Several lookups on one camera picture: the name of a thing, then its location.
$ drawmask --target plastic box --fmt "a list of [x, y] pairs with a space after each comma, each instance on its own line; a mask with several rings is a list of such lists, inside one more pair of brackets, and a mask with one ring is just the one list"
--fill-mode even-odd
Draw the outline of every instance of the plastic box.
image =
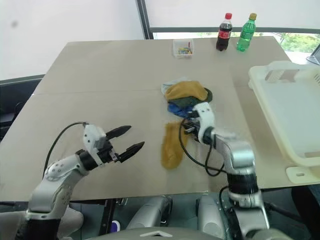
[[274, 61], [249, 70], [250, 82], [283, 155], [300, 167], [286, 173], [293, 183], [320, 181], [320, 67]]
[[[190, 52], [181, 51], [182, 49], [189, 48]], [[173, 40], [173, 55], [176, 58], [190, 58], [195, 52], [195, 45], [193, 39], [174, 39]]]

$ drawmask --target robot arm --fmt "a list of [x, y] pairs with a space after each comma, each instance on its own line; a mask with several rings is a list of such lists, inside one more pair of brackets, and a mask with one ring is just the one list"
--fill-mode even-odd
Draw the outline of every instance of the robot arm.
[[25, 215], [25, 223], [17, 232], [16, 240], [56, 240], [60, 219], [63, 217], [75, 185], [89, 171], [105, 163], [121, 162], [132, 157], [144, 145], [134, 144], [117, 154], [110, 139], [119, 137], [131, 126], [118, 127], [104, 133], [93, 124], [84, 126], [83, 143], [86, 150], [52, 163], [45, 171], [42, 182], [33, 191]]
[[207, 102], [197, 104], [184, 125], [202, 144], [212, 145], [223, 156], [228, 196], [233, 208], [230, 219], [235, 235], [245, 239], [251, 232], [269, 229], [262, 193], [258, 188], [255, 156], [250, 144], [235, 134], [217, 134], [215, 118]]

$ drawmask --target red label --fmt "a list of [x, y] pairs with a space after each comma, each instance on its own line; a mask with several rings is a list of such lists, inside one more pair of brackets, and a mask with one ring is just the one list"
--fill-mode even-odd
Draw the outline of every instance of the red label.
[[228, 39], [230, 38], [231, 31], [221, 31], [219, 30], [219, 37], [222, 39]]

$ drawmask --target table surface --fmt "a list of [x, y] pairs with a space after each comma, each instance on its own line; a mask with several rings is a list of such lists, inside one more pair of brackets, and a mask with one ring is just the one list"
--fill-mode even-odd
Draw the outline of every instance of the table surface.
[[[288, 60], [273, 37], [255, 37], [246, 52], [236, 51], [231, 38], [227, 51], [215, 49], [216, 38], [195, 39], [192, 58], [172, 56], [172, 40], [71, 42], [39, 83], [0, 144], [0, 201], [27, 201], [42, 179], [47, 152], [68, 124], [88, 121], [106, 132], [132, 125], [111, 142], [118, 153], [145, 141], [143, 148], [122, 164], [93, 170], [75, 187], [73, 200], [154, 196], [212, 191], [227, 184], [221, 174], [210, 177], [186, 156], [180, 166], [161, 166], [165, 124], [180, 118], [167, 112], [161, 84], [187, 77], [213, 93], [210, 103], [218, 129], [248, 140], [256, 157], [260, 188], [289, 187], [284, 159], [252, 90], [252, 66]], [[57, 143], [50, 162], [83, 148], [83, 129], [75, 126]], [[208, 146], [191, 139], [187, 149], [201, 162]], [[209, 164], [219, 167], [214, 152]]]

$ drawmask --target coca-cola bottle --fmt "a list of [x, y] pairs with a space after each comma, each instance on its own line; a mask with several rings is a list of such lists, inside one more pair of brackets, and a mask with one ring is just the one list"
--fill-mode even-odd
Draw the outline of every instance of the coca-cola bottle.
[[216, 49], [219, 51], [226, 50], [229, 43], [229, 38], [232, 31], [231, 19], [232, 13], [226, 13], [224, 21], [220, 24], [218, 41], [216, 41]]

